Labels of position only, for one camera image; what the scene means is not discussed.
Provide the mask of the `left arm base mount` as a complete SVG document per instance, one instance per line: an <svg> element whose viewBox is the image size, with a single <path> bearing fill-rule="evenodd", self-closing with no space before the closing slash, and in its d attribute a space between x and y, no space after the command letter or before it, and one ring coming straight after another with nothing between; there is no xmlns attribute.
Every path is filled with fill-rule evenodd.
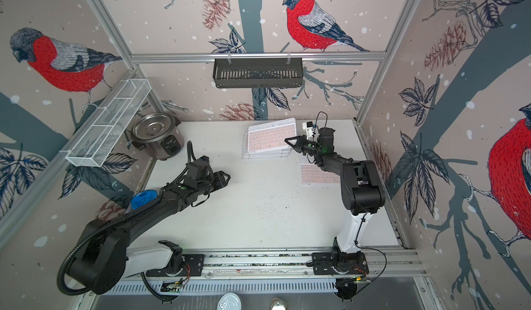
<svg viewBox="0 0 531 310"><path fill-rule="evenodd" d="M199 253L183 253L183 249L173 242L161 240L158 246L164 246L171 251L168 263L159 269L152 269L145 273L150 278L166 277L199 277L203 271L205 255Z"/></svg>

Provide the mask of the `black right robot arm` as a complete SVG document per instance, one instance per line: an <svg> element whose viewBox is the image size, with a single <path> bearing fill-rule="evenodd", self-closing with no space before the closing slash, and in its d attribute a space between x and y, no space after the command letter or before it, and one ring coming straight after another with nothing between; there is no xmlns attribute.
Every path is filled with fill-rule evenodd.
<svg viewBox="0 0 531 310"><path fill-rule="evenodd" d="M374 161L345 158L335 151L335 130L323 127L316 141L305 135L284 141L295 152L310 156L314 164L340 178L342 203L349 212L344 226L334 239L331 261L334 265L353 264L361 258L362 237L370 219L385 204L384 187Z"/></svg>

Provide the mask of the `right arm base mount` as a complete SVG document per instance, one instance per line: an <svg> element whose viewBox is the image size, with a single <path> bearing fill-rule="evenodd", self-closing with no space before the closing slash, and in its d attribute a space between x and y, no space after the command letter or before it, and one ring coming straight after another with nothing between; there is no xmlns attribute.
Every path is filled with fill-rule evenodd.
<svg viewBox="0 0 531 310"><path fill-rule="evenodd" d="M326 252L312 253L307 263L315 275L361 275L369 274L366 256L361 251L345 253L341 251L337 239Z"/></svg>

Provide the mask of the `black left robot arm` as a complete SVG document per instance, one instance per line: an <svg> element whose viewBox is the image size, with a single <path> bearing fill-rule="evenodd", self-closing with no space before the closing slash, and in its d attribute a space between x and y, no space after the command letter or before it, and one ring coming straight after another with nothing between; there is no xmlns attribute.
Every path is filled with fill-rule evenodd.
<svg viewBox="0 0 531 310"><path fill-rule="evenodd" d="M224 171L215 172L208 157L202 156L189 162L149 203L107 222L90 222L59 267L59 291L67 296L90 291L101 295L130 275L165 268L178 250L177 244L161 241L147 248L146 260L140 260L128 247L159 222L189 206L198 206L201 195L209 197L225 188L230 179Z"/></svg>

